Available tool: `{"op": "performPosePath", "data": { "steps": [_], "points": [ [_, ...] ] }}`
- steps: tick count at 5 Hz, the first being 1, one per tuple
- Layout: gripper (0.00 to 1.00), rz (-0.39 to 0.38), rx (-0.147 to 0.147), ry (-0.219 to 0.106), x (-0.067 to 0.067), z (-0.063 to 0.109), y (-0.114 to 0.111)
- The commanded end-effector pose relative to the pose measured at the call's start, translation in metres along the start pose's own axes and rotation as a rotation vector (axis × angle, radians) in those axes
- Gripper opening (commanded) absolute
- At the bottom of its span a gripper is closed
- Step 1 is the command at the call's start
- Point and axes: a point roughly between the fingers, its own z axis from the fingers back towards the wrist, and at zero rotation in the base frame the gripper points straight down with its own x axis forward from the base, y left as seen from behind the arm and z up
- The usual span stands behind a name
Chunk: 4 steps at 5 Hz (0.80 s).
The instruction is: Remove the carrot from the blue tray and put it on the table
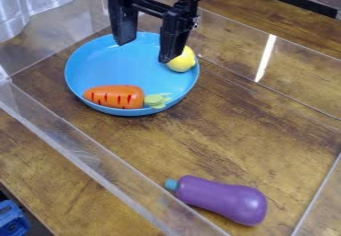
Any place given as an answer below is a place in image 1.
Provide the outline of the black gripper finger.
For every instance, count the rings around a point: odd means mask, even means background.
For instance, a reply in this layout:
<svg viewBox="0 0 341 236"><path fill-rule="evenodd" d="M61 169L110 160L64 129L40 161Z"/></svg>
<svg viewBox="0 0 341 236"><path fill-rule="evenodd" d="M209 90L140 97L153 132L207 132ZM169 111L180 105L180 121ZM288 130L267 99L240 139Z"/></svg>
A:
<svg viewBox="0 0 341 236"><path fill-rule="evenodd" d="M108 13L113 39L124 45L136 39L137 10L129 0L108 0Z"/></svg>
<svg viewBox="0 0 341 236"><path fill-rule="evenodd" d="M192 18L181 10L168 9L161 13L161 20L159 61L167 63L183 52Z"/></svg>

